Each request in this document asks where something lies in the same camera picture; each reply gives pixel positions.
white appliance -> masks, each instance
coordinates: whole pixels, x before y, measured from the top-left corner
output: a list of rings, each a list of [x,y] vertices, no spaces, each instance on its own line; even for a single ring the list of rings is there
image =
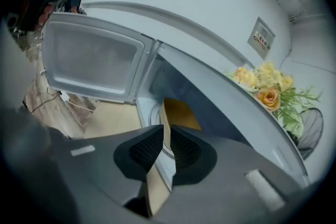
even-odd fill
[[[52,88],[133,103],[143,127],[159,123],[164,98],[183,100],[203,133],[248,144],[301,187],[309,184],[298,150],[269,112],[223,74],[164,40],[89,16],[53,13],[44,27],[43,63]],[[171,189],[174,161],[161,152],[156,165]]]

wire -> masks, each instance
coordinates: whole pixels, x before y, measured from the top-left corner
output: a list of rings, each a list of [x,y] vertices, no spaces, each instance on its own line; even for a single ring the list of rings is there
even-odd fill
[[[149,116],[148,116],[148,122],[149,122],[149,125],[152,125],[152,118],[153,118],[153,112],[154,112],[154,109],[158,109],[158,112],[156,113],[156,116],[155,116],[155,120],[156,120],[156,123],[155,124],[161,124],[161,120],[160,120],[160,105],[159,104],[155,104],[154,106],[152,106],[150,112],[149,112]]]
[[[323,67],[317,67],[317,66],[314,66],[314,65],[310,65],[309,63],[304,63],[304,62],[296,62],[296,61],[293,61],[294,63],[299,63],[300,65],[305,65],[305,66],[309,66],[309,67],[314,67],[314,68],[317,68],[317,69],[320,69],[320,70],[324,70],[324,71],[327,71],[327,72],[330,72],[332,74],[336,74],[336,72],[334,71],[330,71],[326,68],[323,68]]]
[[[22,100],[22,104],[24,105],[24,107],[29,111],[28,107],[27,107],[27,104],[25,102],[25,100]]]
[[[280,68],[279,69],[281,69],[281,67],[282,67],[282,64],[283,64],[283,62],[287,59],[287,57],[290,55],[290,53],[292,52],[292,48],[290,48],[290,50],[289,50],[289,52],[288,52],[288,54],[286,55],[286,57],[282,60],[282,62],[281,62],[281,65],[280,65]]]
[[[55,95],[57,95],[58,93],[61,93],[61,92],[57,91],[56,93],[49,93],[49,87],[47,87],[47,93],[51,96],[55,96]]]
[[[70,102],[70,101],[67,101],[67,102],[70,103],[70,104],[72,104],[72,105],[74,105],[74,106],[76,106],[76,107],[78,107],[78,108],[80,108],[80,109],[85,109],[85,110],[94,112],[94,110],[89,109],[89,108],[85,108],[84,106],[80,106],[80,105],[74,104],[74,103],[72,103],[72,102]]]
[[[31,113],[33,113],[35,110],[37,110],[38,108],[40,108],[40,107],[41,107],[42,105],[44,105],[45,103],[48,103],[48,102],[54,100],[54,99],[55,99],[56,97],[58,97],[59,95],[60,95],[60,93],[57,94],[54,98],[49,99],[49,100],[47,100],[47,101],[44,101],[41,105],[39,105],[39,106],[37,106],[36,108],[34,108],[34,109],[31,111]]]
[[[170,154],[167,150],[165,150],[164,148],[161,149],[161,151],[166,154],[169,158],[175,159],[175,156],[173,156],[172,154]]]

black mesh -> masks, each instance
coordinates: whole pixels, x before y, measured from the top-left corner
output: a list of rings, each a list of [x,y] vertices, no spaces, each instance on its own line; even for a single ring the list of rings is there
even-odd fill
[[[171,127],[170,147],[175,156],[176,174],[173,186],[190,185],[201,182],[215,167],[217,153],[204,140],[198,130]]]
[[[171,147],[175,156],[176,171],[193,165],[201,156],[201,148],[175,129],[171,129]]]
[[[162,149],[163,130],[157,131],[129,149],[130,157],[148,172]]]
[[[117,146],[113,159],[125,177],[146,182],[162,147],[163,125],[156,125]]]

gray panel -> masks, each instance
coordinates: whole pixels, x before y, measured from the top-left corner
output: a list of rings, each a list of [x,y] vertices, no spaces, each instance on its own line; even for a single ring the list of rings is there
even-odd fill
[[[51,87],[110,101],[133,101],[153,40],[88,16],[53,13],[43,62]]]
[[[258,169],[274,188],[289,197],[300,190],[285,172],[252,148],[226,138],[183,128],[217,152],[214,169],[200,183],[174,186],[154,220],[163,223],[248,223],[269,210],[245,174]]]
[[[76,201],[80,223],[148,223],[123,205],[139,194],[141,181],[126,178],[113,160],[121,143],[155,128],[85,140],[65,141],[59,133],[50,133],[58,166]],[[73,157],[71,150],[92,145],[93,152]]]

open microwave door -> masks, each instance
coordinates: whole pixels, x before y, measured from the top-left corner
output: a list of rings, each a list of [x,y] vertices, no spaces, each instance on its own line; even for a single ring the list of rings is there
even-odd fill
[[[43,64],[52,88],[100,100],[134,101],[153,39],[71,13],[53,13],[43,32]]]

